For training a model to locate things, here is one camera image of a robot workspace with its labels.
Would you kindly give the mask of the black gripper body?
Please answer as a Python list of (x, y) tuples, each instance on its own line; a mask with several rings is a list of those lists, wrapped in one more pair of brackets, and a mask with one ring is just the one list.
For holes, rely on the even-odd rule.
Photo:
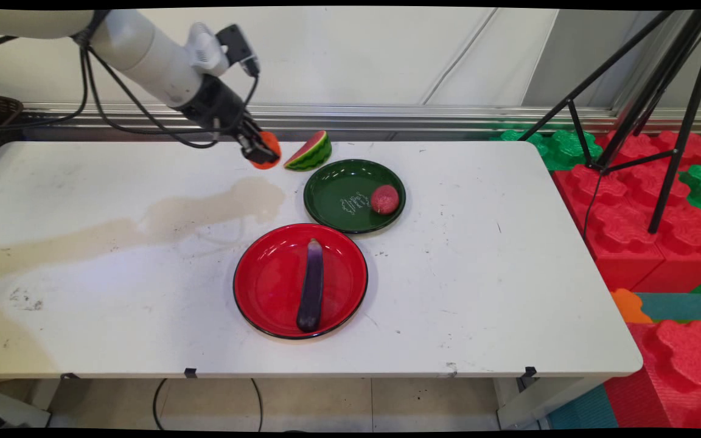
[(201, 128), (219, 128), (221, 133), (234, 138), (253, 136), (244, 100), (218, 77), (202, 75), (193, 97), (173, 109)]

